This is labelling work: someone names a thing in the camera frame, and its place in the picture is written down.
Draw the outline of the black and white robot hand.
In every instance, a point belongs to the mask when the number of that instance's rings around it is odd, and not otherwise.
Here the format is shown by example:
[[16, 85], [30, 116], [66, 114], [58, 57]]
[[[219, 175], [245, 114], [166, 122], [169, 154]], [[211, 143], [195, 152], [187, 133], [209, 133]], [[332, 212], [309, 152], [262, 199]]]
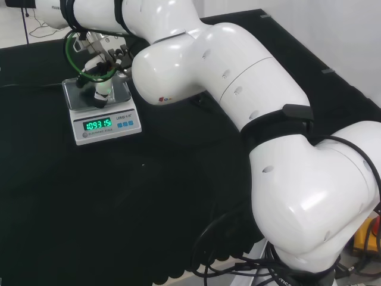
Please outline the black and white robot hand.
[[87, 105], [102, 109], [132, 99], [127, 84], [132, 62], [127, 52], [126, 45], [96, 51], [95, 56], [80, 69], [75, 86]]

